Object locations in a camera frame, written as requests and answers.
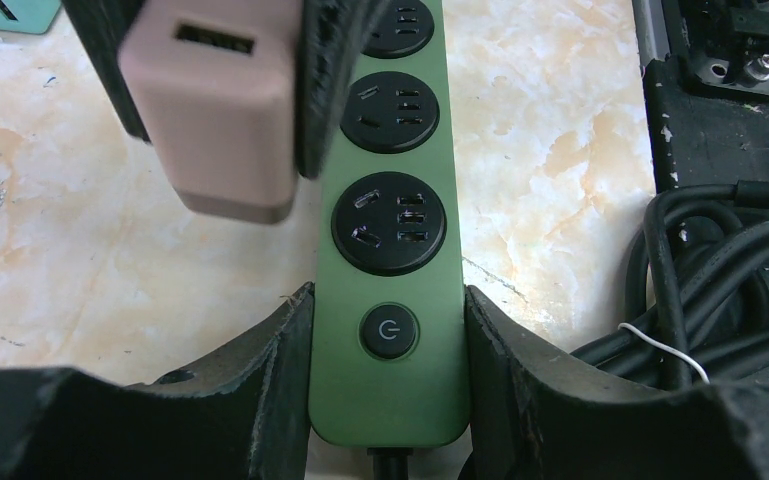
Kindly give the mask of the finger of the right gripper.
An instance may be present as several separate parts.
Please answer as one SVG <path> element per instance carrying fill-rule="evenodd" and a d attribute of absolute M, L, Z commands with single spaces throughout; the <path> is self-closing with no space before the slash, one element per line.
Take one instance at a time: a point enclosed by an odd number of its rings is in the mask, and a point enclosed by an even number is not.
<path fill-rule="evenodd" d="M 118 63 L 118 52 L 145 0 L 62 0 L 78 39 L 120 123 L 132 138 L 150 142 Z"/>
<path fill-rule="evenodd" d="M 354 68 L 387 1 L 307 0 L 296 55 L 295 163 L 320 176 L 342 118 Z"/>

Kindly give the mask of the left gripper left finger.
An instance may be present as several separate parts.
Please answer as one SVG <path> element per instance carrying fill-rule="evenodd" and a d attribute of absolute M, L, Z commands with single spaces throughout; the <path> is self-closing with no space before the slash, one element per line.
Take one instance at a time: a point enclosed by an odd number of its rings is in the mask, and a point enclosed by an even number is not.
<path fill-rule="evenodd" d="M 0 369 L 0 479 L 301 479 L 314 287 L 151 384 Z"/>

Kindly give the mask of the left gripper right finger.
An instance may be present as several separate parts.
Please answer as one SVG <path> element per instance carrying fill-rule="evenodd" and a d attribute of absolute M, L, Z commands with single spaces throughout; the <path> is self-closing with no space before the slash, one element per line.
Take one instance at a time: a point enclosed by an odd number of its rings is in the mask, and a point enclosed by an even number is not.
<path fill-rule="evenodd" d="M 769 385 L 661 391 L 603 372 L 465 291 L 478 479 L 769 479 Z"/>

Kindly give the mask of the teal plug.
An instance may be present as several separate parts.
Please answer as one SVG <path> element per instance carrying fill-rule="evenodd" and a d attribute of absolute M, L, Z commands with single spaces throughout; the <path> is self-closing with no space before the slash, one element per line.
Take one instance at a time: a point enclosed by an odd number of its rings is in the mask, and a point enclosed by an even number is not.
<path fill-rule="evenodd" d="M 60 9 L 60 0 L 0 0 L 0 31 L 44 34 Z"/>

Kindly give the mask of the pink plug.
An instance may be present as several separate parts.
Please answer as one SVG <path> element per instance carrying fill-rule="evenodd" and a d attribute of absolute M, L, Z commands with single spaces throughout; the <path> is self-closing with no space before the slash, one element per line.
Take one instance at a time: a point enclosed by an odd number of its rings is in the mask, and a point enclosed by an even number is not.
<path fill-rule="evenodd" d="M 261 224 L 291 211 L 302 13 L 299 1 L 143 5 L 118 63 L 188 209 Z"/>

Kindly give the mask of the green power strip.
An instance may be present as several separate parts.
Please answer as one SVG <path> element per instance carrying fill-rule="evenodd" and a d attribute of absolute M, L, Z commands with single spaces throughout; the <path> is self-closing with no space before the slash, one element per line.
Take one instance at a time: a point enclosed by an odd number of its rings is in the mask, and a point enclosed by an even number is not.
<path fill-rule="evenodd" d="M 385 3 L 320 179 L 313 428 L 340 446 L 449 444 L 469 382 L 441 2 Z"/>

